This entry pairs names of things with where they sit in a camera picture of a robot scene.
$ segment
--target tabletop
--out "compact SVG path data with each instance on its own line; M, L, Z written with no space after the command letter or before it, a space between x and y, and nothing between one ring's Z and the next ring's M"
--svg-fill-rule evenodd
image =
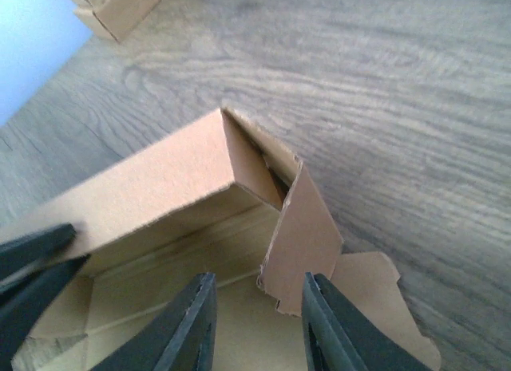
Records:
M442 369L511 369L511 0L163 0L0 129L0 224L221 105L394 260Z

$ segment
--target light blue object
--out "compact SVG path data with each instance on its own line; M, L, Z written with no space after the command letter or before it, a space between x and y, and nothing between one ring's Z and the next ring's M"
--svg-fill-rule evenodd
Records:
M70 0L0 0L0 125L89 39Z

